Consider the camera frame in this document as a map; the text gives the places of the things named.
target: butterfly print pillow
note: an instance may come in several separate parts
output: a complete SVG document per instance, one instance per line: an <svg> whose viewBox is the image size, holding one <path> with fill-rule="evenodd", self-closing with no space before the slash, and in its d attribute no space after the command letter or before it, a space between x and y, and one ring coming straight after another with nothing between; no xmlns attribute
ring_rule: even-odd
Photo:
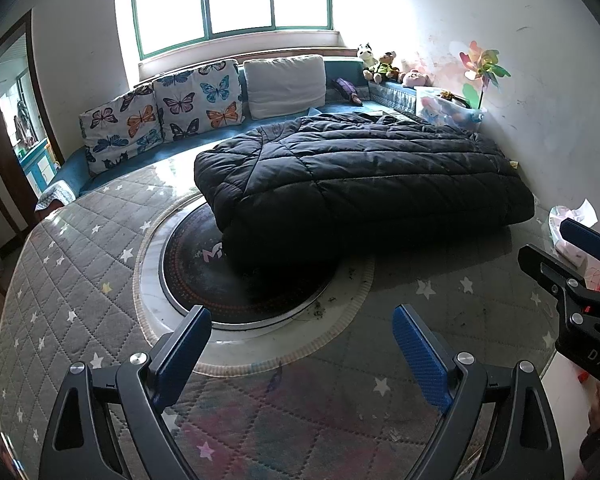
<svg viewBox="0 0 600 480"><path fill-rule="evenodd" d="M164 142L240 124L244 119L235 59L158 78L154 92Z"/></svg>
<svg viewBox="0 0 600 480"><path fill-rule="evenodd" d="M139 86L80 116L80 131L92 175L125 164L162 144L152 85Z"/></svg>

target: pillow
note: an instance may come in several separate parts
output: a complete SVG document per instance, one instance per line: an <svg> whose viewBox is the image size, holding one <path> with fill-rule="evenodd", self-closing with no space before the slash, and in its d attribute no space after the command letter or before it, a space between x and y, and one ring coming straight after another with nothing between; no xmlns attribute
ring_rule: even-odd
<svg viewBox="0 0 600 480"><path fill-rule="evenodd" d="M164 142L241 124L238 62L225 59L154 81Z"/></svg>
<svg viewBox="0 0 600 480"><path fill-rule="evenodd" d="M249 111L254 119L287 115L324 105L327 90L322 56L245 61Z"/></svg>
<svg viewBox="0 0 600 480"><path fill-rule="evenodd" d="M140 86L80 116L91 174L99 174L162 144L154 90Z"/></svg>

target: doorway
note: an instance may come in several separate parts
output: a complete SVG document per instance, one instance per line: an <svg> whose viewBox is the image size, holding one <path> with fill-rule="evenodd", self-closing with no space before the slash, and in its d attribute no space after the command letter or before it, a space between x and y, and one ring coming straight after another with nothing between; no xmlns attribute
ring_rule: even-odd
<svg viewBox="0 0 600 480"><path fill-rule="evenodd" d="M0 38L0 176L30 227L63 163L38 85L29 11Z"/></svg>

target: orange butterfly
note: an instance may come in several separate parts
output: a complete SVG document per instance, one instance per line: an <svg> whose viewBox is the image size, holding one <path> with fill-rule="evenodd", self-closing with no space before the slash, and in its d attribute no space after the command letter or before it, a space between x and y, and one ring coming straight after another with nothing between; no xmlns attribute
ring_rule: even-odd
<svg viewBox="0 0 600 480"><path fill-rule="evenodd" d="M129 137L132 139L138 133L138 129L142 123L151 123L155 121L154 107L147 105L138 115L132 115L126 120L126 125L129 127Z"/></svg>
<svg viewBox="0 0 600 480"><path fill-rule="evenodd" d="M224 112L215 112L213 110L207 110L206 116L211 120L212 128L220 128L222 126L222 122L224 121L224 126L227 126L227 120L237 121L240 119L238 117L238 112L235 109L235 101L228 105Z"/></svg>

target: blue sofa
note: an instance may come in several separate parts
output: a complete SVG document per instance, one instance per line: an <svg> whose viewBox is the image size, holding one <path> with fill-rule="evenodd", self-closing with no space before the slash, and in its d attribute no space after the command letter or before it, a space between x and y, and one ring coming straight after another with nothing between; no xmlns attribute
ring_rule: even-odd
<svg viewBox="0 0 600 480"><path fill-rule="evenodd" d="M111 180L131 173L132 171L139 170L140 168L144 168L145 166L160 162L177 153L203 146L204 144L215 142L216 140L234 137L238 134L253 130L258 126L262 126L263 124L279 123L306 115L317 115L320 113L370 112L376 110L389 110L391 108L394 108L399 112L414 113L415 92L412 89L403 88L401 85L393 82L387 82L381 85L377 85L373 82L367 83L362 76L362 61L358 58L325 57L324 67L327 78L326 104L324 106L319 108L309 108L308 110L293 115L272 117L263 120L252 119L247 111L245 113L244 121L238 126L227 126L197 136L187 137L183 140L178 140L177 142L160 144L159 146L130 158L128 161L111 170L104 171L95 177L92 177L89 173L85 149L79 148L67 158L55 178L49 183L49 187L63 181L73 191L74 195L79 197L100 186L104 186ZM242 87L242 102L248 103L247 84L242 68L239 70L238 77ZM330 88L330 82L339 77L351 81L358 88L359 96L363 99L363 106L358 107L344 101L340 94Z"/></svg>

